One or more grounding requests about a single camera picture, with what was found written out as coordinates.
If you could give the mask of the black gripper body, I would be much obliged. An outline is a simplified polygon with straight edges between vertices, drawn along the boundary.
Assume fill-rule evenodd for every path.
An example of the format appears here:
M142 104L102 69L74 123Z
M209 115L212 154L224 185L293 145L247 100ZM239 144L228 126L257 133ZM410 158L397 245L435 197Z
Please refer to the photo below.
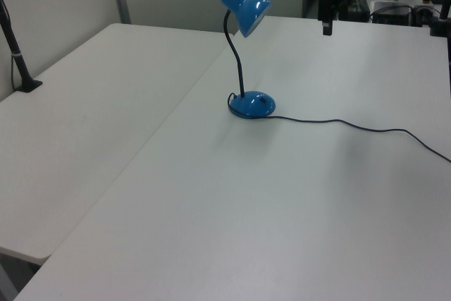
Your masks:
M333 5L330 0L319 0L318 20L321 22L333 20Z

